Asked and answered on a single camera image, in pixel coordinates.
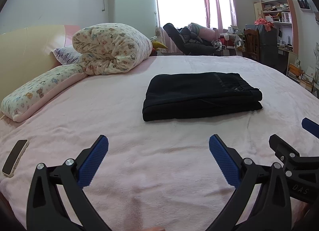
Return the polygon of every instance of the refrigerator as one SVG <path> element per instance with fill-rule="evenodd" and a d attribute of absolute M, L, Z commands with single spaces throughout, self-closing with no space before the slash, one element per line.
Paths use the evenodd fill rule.
<path fill-rule="evenodd" d="M 278 63 L 278 45 L 277 45 L 277 29 L 271 28 L 266 31 L 265 25 L 246 25 L 245 29 L 259 30 L 260 43 L 260 59 L 259 62 L 277 69 Z"/>

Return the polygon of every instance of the pink bed sheet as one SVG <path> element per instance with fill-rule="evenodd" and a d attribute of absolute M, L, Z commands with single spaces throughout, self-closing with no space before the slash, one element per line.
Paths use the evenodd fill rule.
<path fill-rule="evenodd" d="M 240 73 L 250 85 L 260 88 L 264 108 L 201 119 L 142 120 L 145 93 L 155 75 L 209 71 Z M 278 161 L 268 144 L 272 134 L 278 134 L 302 156 L 319 156 L 318 139 L 301 127 L 304 117 L 319 122 L 318 107 L 318 99 L 301 86 L 249 59 L 149 58 L 126 74 L 87 77 L 21 125 L 6 123 L 10 131 L 0 139 L 1 167 L 17 140 L 29 139 L 30 145 L 14 177 L 0 178 L 0 191 L 25 226 L 36 165 L 60 165 L 104 134 L 109 138 L 109 152 L 84 192 L 113 230 L 164 226 L 167 230 L 202 231 L 234 191 L 209 152 L 209 137 L 219 134 L 242 157 L 258 164 Z M 292 200 L 294 219 L 303 206 Z M 66 208 L 76 221 L 70 205 Z M 243 219 L 251 208 L 252 201 Z"/>

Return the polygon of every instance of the smartphone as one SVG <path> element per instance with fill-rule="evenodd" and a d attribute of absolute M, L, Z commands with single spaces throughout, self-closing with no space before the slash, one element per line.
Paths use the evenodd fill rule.
<path fill-rule="evenodd" d="M 13 176 L 13 172 L 16 169 L 18 162 L 23 155 L 25 149 L 29 145 L 29 140 L 19 140 L 14 148 L 11 150 L 5 164 L 2 168 L 2 173 L 11 178 Z"/>

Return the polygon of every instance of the plastic bag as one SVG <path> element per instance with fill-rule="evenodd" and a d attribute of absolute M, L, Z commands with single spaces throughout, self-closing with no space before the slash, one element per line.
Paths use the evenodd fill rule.
<path fill-rule="evenodd" d="M 236 35 L 234 47 L 236 50 L 245 52 L 245 42 L 238 35 Z"/>

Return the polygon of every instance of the rolled comforter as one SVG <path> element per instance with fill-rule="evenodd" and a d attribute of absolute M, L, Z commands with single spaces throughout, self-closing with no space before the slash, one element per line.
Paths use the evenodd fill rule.
<path fill-rule="evenodd" d="M 152 51 L 152 43 L 146 36 L 121 23 L 81 29 L 74 34 L 72 43 L 82 54 L 79 64 L 88 75 L 128 72 Z"/>

